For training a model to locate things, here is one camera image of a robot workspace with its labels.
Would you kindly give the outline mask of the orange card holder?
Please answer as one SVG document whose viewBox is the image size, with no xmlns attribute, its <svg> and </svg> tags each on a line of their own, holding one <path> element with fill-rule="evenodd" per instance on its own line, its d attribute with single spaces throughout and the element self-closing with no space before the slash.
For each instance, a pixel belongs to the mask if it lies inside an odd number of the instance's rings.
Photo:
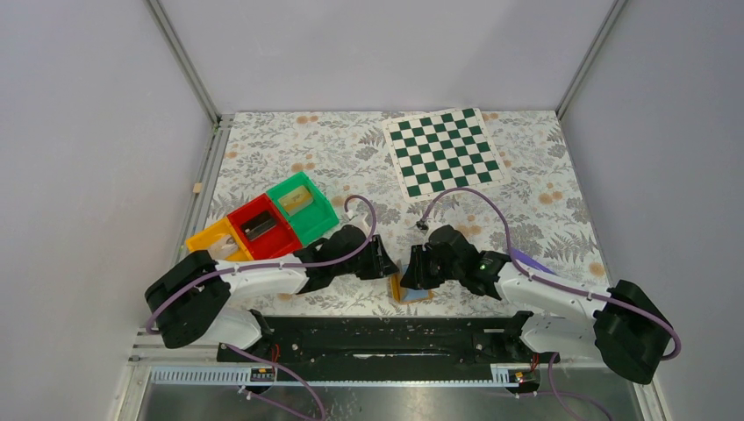
<svg viewBox="0 0 744 421">
<path fill-rule="evenodd" d="M 402 285 L 401 281 L 407 269 L 408 265 L 403 264 L 400 271 L 389 278 L 390 295 L 393 301 L 398 304 L 410 304 L 432 299 L 431 290 L 409 289 Z"/>
</svg>

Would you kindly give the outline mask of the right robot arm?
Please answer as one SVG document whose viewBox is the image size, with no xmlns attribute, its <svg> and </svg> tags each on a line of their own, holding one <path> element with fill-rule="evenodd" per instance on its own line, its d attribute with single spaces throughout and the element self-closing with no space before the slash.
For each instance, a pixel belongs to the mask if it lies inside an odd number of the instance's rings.
<svg viewBox="0 0 744 421">
<path fill-rule="evenodd" d="M 503 338 L 504 352 L 524 361 L 534 353 L 601 360 L 620 377 L 649 384 L 673 340 L 670 322 L 635 283 L 591 287 L 522 265 L 509 254 L 479 251 L 450 225 L 411 247 L 401 283 L 435 289 L 457 281 L 472 294 L 547 311 Z"/>
</svg>

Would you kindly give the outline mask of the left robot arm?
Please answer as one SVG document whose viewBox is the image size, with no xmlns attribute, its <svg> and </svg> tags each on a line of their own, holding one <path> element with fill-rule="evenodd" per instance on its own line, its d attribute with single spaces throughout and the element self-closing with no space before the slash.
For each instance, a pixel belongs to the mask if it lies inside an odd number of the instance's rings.
<svg viewBox="0 0 744 421">
<path fill-rule="evenodd" d="M 272 348 L 268 325 L 257 311 L 235 310 L 230 303 L 254 296 L 314 292 L 343 275 L 376 280 L 397 271 L 380 236 L 368 236 L 354 225 L 269 260 L 215 260 L 199 250 L 146 290 L 152 312 L 147 326 L 168 349 L 202 339 L 237 346 L 250 360 L 262 360 Z"/>
</svg>

